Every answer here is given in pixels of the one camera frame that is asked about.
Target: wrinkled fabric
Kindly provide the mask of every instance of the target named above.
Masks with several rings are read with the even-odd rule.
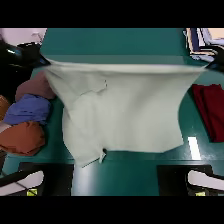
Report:
[[[5,122],[0,121],[0,133],[10,127],[12,127],[10,124],[6,124]]]
[[[0,149],[9,153],[32,156],[44,144],[44,132],[38,122],[24,122],[0,133]]]
[[[204,68],[50,62],[46,77],[64,103],[63,139],[76,165],[103,158],[104,148],[160,153],[183,144],[179,105]]]
[[[9,107],[10,103],[8,102],[8,100],[4,96],[0,95],[0,121],[4,119],[5,114],[9,109]]]
[[[19,101],[25,94],[37,95],[46,99],[55,98],[43,71],[39,72],[33,79],[18,86],[15,96],[16,101]]]
[[[221,85],[192,85],[194,100],[212,142],[224,142],[224,90]]]
[[[37,121],[44,125],[49,112],[50,102],[47,99],[25,94],[18,102],[9,107],[3,121],[11,125]]]

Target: teal table surface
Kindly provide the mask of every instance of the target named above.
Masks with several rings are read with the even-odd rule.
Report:
[[[204,65],[188,56],[182,30],[174,28],[49,28],[41,52],[65,62]],[[195,83],[224,87],[224,76],[207,71]],[[53,100],[44,128],[47,144],[33,157],[8,154],[3,167],[7,174],[15,172],[20,162],[74,163],[63,143],[62,111],[62,102]],[[102,164],[96,161],[84,168],[75,167],[72,195],[158,195],[159,164],[211,164],[215,174],[224,175],[224,143],[210,142],[190,90],[179,108],[179,125],[184,144],[168,152],[107,152]],[[192,159],[188,137],[196,137],[200,160]]]

